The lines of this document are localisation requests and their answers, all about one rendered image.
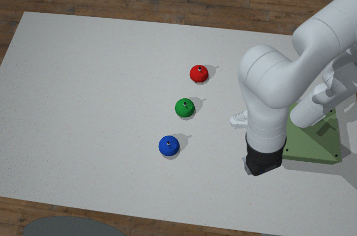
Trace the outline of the green bell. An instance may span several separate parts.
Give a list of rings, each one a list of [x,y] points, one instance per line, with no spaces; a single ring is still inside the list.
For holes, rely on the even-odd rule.
[[[194,103],[187,98],[180,99],[175,105],[176,113],[183,118],[190,117],[195,110]]]

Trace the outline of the blue bell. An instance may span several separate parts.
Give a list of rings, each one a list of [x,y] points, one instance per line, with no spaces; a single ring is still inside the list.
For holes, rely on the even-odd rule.
[[[165,136],[159,142],[159,150],[165,156],[173,156],[179,150],[179,142],[173,136]]]

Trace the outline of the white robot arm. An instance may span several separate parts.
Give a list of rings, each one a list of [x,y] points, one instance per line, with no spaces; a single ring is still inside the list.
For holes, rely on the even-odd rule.
[[[289,106],[329,63],[322,73],[324,83],[291,110],[293,124],[313,126],[357,93],[357,0],[332,1],[294,31],[292,43],[300,56],[295,61],[260,44],[250,48],[239,63],[248,127],[259,137],[273,138],[285,131]]]

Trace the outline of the red service bell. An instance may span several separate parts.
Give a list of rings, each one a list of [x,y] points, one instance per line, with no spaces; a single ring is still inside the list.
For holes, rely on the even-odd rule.
[[[195,65],[190,70],[190,78],[196,83],[203,83],[208,78],[208,70],[202,65]]]

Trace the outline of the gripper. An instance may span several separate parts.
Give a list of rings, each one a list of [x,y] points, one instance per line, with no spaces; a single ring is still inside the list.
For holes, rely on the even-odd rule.
[[[231,116],[230,124],[232,128],[246,129],[248,154],[242,159],[248,175],[259,176],[281,166],[283,149],[287,141],[287,127],[277,137],[259,137],[248,127],[247,110]]]

